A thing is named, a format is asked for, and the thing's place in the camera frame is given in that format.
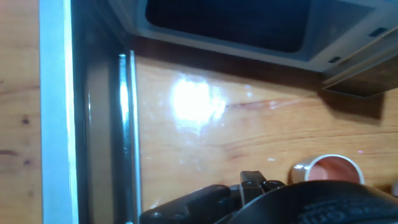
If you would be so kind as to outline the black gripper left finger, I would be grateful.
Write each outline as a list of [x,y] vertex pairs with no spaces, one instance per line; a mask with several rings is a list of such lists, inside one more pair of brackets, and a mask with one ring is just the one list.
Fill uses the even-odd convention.
[[238,185],[209,185],[142,213],[140,224],[225,224],[242,208]]

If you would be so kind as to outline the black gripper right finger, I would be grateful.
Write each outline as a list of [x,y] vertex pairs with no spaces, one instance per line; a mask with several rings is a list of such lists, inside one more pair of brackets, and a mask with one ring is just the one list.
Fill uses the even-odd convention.
[[242,205],[247,205],[259,196],[285,185],[279,180],[267,180],[259,171],[242,171],[240,180],[239,192]]

